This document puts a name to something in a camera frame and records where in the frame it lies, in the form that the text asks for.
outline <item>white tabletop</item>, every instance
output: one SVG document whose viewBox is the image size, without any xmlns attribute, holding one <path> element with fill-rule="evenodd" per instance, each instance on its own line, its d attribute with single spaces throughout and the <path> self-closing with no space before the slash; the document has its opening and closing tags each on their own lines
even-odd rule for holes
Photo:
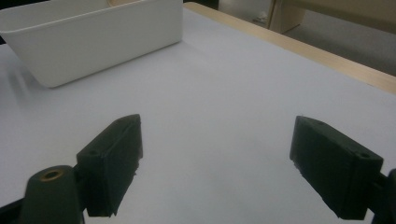
<svg viewBox="0 0 396 224">
<path fill-rule="evenodd" d="M 396 167 L 396 95 L 184 9 L 180 43 L 56 89 L 0 46 L 0 205 L 136 113 L 137 176 L 116 217 L 87 223 L 362 223 L 338 219 L 290 161 L 298 115 Z"/>
</svg>

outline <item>white plastic container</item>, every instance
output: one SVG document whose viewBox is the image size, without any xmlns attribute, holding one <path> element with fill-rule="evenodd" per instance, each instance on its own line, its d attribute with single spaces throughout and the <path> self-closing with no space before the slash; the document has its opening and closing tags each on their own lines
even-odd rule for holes
<svg viewBox="0 0 396 224">
<path fill-rule="evenodd" d="M 52 0 L 3 9 L 0 35 L 46 87 L 181 40 L 182 0 L 117 1 Z"/>
</svg>

